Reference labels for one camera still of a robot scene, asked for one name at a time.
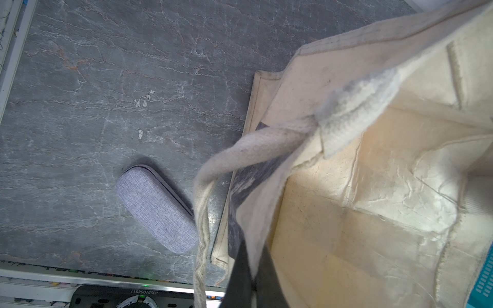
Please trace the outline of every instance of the teal plastic object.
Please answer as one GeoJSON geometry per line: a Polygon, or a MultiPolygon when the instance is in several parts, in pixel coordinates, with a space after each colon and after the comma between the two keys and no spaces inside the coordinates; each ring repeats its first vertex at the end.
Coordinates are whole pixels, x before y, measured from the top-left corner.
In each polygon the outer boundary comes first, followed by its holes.
{"type": "Polygon", "coordinates": [[[483,269],[472,289],[467,307],[493,308],[493,245],[488,251],[483,269]]]}

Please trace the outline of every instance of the gray marble table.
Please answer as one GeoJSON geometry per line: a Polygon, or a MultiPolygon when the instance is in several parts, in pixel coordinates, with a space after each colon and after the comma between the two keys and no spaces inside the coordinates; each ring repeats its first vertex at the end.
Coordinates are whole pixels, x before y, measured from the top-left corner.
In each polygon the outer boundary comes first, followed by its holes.
{"type": "MultiPolygon", "coordinates": [[[[38,1],[0,126],[0,260],[191,283],[195,252],[132,218],[119,175],[150,164],[190,204],[200,165],[241,135],[256,70],[412,13],[403,0],[38,1]]],[[[207,284],[226,283],[210,265],[207,284]]]]}

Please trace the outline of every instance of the beige canvas bag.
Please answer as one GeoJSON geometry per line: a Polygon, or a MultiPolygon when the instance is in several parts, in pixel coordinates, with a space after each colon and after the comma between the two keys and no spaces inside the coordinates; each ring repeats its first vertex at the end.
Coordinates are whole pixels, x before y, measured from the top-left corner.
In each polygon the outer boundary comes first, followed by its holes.
{"type": "Polygon", "coordinates": [[[195,307],[215,180],[279,156],[261,183],[231,188],[248,192],[236,220],[253,275],[274,217],[293,307],[464,307],[493,239],[491,8],[456,1],[377,22],[256,74],[246,130],[265,127],[195,179],[195,307]]]}

